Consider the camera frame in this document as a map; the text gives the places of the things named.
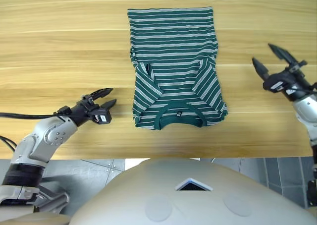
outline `green striped t-shirt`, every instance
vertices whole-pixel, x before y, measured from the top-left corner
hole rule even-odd
[[[215,70],[213,11],[129,9],[136,127],[214,125],[227,115]]]

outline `shirt sleeve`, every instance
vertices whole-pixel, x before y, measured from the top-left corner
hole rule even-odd
[[[200,65],[200,70],[193,85],[193,91],[212,108],[226,115],[227,108],[221,96],[220,84],[214,64],[206,57],[201,60]]]
[[[135,91],[133,100],[133,118],[135,124],[140,121],[142,112],[152,105],[161,95],[162,90],[154,81],[149,64],[139,62],[135,66]]]

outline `floor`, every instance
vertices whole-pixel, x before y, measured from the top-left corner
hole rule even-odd
[[[70,196],[63,214],[72,216],[118,174],[146,159],[52,160],[44,173],[45,181],[58,181]],[[312,157],[294,158],[197,158],[240,172],[307,208],[306,184],[313,179]],[[0,178],[9,160],[0,160]]]

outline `wooden table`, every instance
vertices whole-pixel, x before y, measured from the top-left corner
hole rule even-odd
[[[135,128],[127,9],[203,6],[214,7],[217,72],[229,115],[205,128]],[[256,56],[272,72],[286,66],[268,42],[305,59],[307,79],[317,80],[317,0],[0,0],[0,112],[52,113],[113,87],[112,123],[86,123],[53,158],[311,155],[291,103],[265,92],[251,65]],[[35,123],[2,118],[0,135],[19,141]],[[5,145],[0,157],[11,158]]]

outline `gray floor tile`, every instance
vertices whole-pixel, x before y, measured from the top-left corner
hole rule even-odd
[[[89,160],[83,160],[83,161],[91,162],[91,163],[98,164],[100,166],[111,168],[113,160],[114,159],[89,159]]]
[[[266,171],[263,158],[242,158],[240,173],[266,186]]]
[[[58,181],[69,194],[70,204],[62,213],[72,216],[104,188],[109,171],[103,166],[82,160],[52,160],[45,170],[44,177]]]
[[[278,169],[277,158],[266,158],[265,162],[266,162],[268,182],[271,184],[281,186],[281,179],[280,179],[280,174]]]
[[[296,186],[296,187],[283,187],[283,196],[288,198],[289,200],[293,201],[294,203],[298,204],[302,208],[305,207],[304,202],[304,194],[303,194],[303,187]]]
[[[277,158],[281,186],[303,186],[302,172],[298,157]]]
[[[269,187],[271,190],[274,190],[276,193],[279,193],[280,195],[283,195],[283,193],[282,193],[282,188],[281,188],[280,186],[269,183],[269,184],[268,184],[268,187]]]
[[[124,171],[124,166],[125,166],[125,159],[114,159],[111,168]]]
[[[314,179],[314,174],[313,174],[314,160],[313,160],[313,157],[301,157],[301,161],[303,166],[304,182],[305,182],[305,185],[307,185],[307,182],[309,180]]]
[[[239,172],[241,158],[216,158],[213,163],[228,167]]]
[[[122,172],[122,171],[117,170],[117,169],[111,169],[106,184],[109,184],[109,182],[112,181],[113,178],[115,178],[115,177],[116,177],[117,175],[119,175],[121,172]]]

